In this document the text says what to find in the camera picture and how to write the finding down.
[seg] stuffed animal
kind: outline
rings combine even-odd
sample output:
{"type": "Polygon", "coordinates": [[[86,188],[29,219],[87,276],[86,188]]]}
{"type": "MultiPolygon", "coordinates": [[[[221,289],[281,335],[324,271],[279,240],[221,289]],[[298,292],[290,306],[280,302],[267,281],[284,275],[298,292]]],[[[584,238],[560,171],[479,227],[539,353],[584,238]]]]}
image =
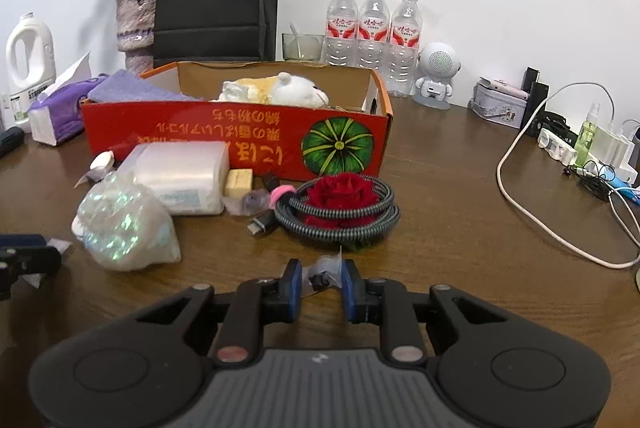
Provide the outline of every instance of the stuffed animal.
{"type": "Polygon", "coordinates": [[[311,109],[329,105],[329,97],[311,80],[289,73],[279,73],[277,76],[267,78],[241,78],[235,82],[224,82],[218,101],[311,109]]]}

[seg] brown table surface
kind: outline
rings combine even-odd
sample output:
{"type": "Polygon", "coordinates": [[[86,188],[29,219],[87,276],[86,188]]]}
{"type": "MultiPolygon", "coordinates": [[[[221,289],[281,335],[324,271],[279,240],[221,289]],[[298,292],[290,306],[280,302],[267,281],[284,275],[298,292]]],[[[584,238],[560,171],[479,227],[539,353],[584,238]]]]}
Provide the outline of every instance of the brown table surface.
{"type": "MultiPolygon", "coordinates": [[[[446,282],[597,350],[612,374],[598,428],[640,423],[640,294],[635,270],[612,270],[561,248],[502,197],[495,166],[514,129],[462,107],[448,112],[394,100],[396,113],[381,176],[402,218],[392,233],[353,258],[364,277],[380,275],[428,291],[446,282]]],[[[70,224],[86,187],[73,186],[92,155],[84,136],[60,148],[28,141],[0,161],[0,231],[74,240],[70,224]]],[[[577,188],[527,136],[503,169],[505,187],[540,219],[601,258],[635,258],[609,205],[577,188]]],[[[284,231],[255,240],[247,220],[177,217],[182,262],[110,273],[74,242],[65,267],[39,290],[24,281],[0,303],[0,426],[40,426],[26,393],[37,354],[76,332],[205,281],[220,293],[244,280],[279,275],[291,257],[321,254],[284,231]]],[[[303,301],[295,325],[266,328],[266,345],[377,346],[377,329],[349,326],[338,293],[303,301]]]]}

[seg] green pumpkin illustration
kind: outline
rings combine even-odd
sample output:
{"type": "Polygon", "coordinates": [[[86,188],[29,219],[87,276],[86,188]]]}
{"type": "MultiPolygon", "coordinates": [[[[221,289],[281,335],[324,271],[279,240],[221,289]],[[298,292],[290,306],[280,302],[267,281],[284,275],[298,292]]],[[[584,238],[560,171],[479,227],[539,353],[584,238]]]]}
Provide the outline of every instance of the green pumpkin illustration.
{"type": "Polygon", "coordinates": [[[300,145],[305,166],[318,175],[362,172],[371,163],[373,135],[352,118],[318,121],[300,145]]]}

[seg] flower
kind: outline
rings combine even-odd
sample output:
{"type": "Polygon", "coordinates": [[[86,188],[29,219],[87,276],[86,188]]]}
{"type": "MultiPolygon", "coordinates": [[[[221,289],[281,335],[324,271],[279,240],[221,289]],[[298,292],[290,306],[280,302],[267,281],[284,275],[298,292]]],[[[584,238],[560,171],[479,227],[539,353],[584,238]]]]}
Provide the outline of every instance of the flower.
{"type": "MultiPolygon", "coordinates": [[[[380,199],[373,191],[373,183],[361,176],[343,172],[338,175],[322,177],[306,191],[306,203],[316,208],[330,210],[354,210],[375,204],[380,199]]],[[[323,228],[353,228],[363,226],[375,220],[374,215],[356,219],[321,219],[308,215],[305,222],[311,226],[323,228]]]]}

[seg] vase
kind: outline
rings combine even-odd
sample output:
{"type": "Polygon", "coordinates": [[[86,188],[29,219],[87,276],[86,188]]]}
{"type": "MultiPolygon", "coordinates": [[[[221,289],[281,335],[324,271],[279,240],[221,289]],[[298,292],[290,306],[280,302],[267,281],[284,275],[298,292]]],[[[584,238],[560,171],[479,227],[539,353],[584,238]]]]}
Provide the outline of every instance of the vase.
{"type": "Polygon", "coordinates": [[[118,51],[125,54],[127,71],[140,74],[153,69],[156,0],[116,0],[118,51]]]}

